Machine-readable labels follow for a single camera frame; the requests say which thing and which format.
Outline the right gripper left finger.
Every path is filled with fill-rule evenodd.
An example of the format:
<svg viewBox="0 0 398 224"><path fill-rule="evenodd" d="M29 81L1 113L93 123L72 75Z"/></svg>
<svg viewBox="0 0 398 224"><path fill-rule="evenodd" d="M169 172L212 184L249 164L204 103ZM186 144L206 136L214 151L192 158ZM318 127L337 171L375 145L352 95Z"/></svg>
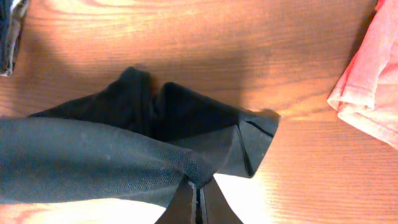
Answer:
<svg viewBox="0 0 398 224"><path fill-rule="evenodd" d="M197 188L184 176L165 212L155 224L196 224Z"/></svg>

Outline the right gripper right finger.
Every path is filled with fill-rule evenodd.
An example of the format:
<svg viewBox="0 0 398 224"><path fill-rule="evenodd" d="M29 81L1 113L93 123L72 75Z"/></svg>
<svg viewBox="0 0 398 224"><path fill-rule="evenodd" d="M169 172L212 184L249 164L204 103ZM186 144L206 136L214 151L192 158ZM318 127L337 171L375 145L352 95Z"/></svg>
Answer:
<svg viewBox="0 0 398 224"><path fill-rule="evenodd" d="M229 206L214 178L198 191L198 196L200 223L243 224Z"/></svg>

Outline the black hydrogen t-shirt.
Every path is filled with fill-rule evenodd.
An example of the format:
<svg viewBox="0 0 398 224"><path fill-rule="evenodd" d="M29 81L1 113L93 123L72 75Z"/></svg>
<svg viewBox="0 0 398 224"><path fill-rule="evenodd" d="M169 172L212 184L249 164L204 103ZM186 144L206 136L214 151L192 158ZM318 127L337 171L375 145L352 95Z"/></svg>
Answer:
<svg viewBox="0 0 398 224"><path fill-rule="evenodd" d="M150 93L128 68L99 93L1 120L1 202L120 198L165 207L183 177L250 178L278 128L176 83Z"/></svg>

